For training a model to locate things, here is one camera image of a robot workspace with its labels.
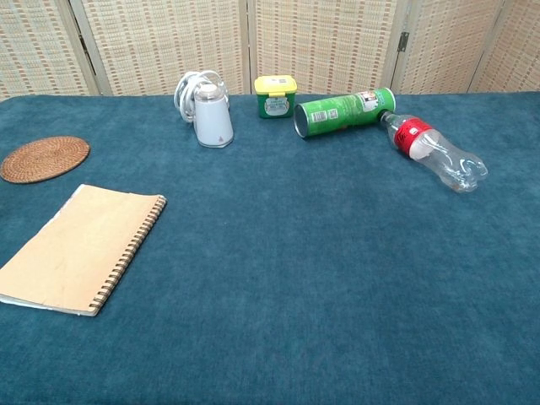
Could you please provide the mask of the tan spiral-bound notebook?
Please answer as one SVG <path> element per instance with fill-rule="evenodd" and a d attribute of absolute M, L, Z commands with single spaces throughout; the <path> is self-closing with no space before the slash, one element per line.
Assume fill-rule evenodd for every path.
<path fill-rule="evenodd" d="M 0 268 L 0 302 L 96 316 L 166 203 L 162 195 L 80 185 Z"/>

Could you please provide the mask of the blue velvet tablecloth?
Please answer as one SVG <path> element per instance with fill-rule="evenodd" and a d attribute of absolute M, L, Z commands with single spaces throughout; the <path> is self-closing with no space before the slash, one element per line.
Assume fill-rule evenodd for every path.
<path fill-rule="evenodd" d="M 0 266 L 82 183 L 167 206 L 95 317 L 0 303 L 0 404 L 540 405 L 540 92 L 400 95 L 489 173 L 456 193 L 379 126 L 302 139 L 231 99 L 201 147 L 169 96 L 0 102 Z"/>

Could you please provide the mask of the white electric grinder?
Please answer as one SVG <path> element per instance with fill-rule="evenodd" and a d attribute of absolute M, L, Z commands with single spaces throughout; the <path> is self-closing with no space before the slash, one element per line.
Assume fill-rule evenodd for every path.
<path fill-rule="evenodd" d="M 196 90 L 194 128 L 204 147 L 224 148 L 233 141 L 227 98 L 216 84 L 201 84 Z"/>

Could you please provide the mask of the yellow-lidded green box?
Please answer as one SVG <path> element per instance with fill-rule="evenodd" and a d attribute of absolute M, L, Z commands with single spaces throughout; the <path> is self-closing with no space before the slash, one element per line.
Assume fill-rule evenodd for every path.
<path fill-rule="evenodd" d="M 297 83 L 291 75 L 262 75 L 254 82 L 261 118 L 286 118 L 294 112 Z"/>

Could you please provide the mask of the green chips can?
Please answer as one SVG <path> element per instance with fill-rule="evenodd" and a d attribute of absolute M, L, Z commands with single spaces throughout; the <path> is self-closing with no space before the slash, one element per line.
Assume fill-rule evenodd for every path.
<path fill-rule="evenodd" d="M 308 138 L 378 122 L 385 111 L 393 112 L 396 98 L 388 88 L 361 91 L 298 104 L 294 108 L 294 128 Z"/>

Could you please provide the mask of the empty red-label plastic bottle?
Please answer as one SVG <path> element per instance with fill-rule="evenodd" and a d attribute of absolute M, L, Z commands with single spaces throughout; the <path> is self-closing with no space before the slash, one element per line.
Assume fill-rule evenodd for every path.
<path fill-rule="evenodd" d="M 475 154 L 464 151 L 416 116 L 383 111 L 381 125 L 391 145 L 406 157 L 434 172 L 455 192 L 472 192 L 489 171 Z"/>

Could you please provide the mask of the woven bamboo screen panel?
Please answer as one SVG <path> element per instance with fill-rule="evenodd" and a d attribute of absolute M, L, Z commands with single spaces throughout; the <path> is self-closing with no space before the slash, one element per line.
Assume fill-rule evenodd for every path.
<path fill-rule="evenodd" d="M 468 92 L 504 0 L 407 0 L 391 89 L 400 95 Z"/>
<path fill-rule="evenodd" d="M 389 87 L 411 0 L 241 0 L 250 78 L 289 74 L 301 94 Z"/>
<path fill-rule="evenodd" d="M 98 93 L 70 0 L 0 0 L 0 101 Z"/>
<path fill-rule="evenodd" d="M 468 91 L 540 91 L 540 0 L 504 0 Z"/>
<path fill-rule="evenodd" d="M 100 95 L 170 95 L 214 70 L 251 92 L 247 0 L 67 0 Z"/>

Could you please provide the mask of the round woven rattan coaster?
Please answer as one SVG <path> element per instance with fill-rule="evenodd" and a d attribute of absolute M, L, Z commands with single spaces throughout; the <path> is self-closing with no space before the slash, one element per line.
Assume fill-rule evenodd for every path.
<path fill-rule="evenodd" d="M 80 165 L 89 152 L 90 146 L 82 138 L 38 139 L 11 152 L 0 165 L 0 177 L 16 184 L 49 180 Z"/>

